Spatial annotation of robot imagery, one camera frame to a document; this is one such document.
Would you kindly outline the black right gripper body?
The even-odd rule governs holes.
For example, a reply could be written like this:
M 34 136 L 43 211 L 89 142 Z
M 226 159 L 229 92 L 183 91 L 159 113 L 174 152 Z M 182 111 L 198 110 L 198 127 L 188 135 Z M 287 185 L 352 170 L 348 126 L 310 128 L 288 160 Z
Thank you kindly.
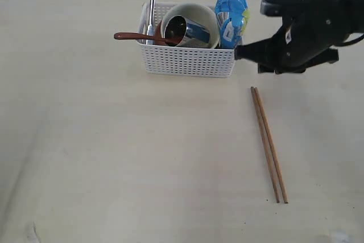
M 363 0 L 312 0 L 280 28 L 277 41 L 277 74 L 335 63 L 339 47 L 363 41 Z

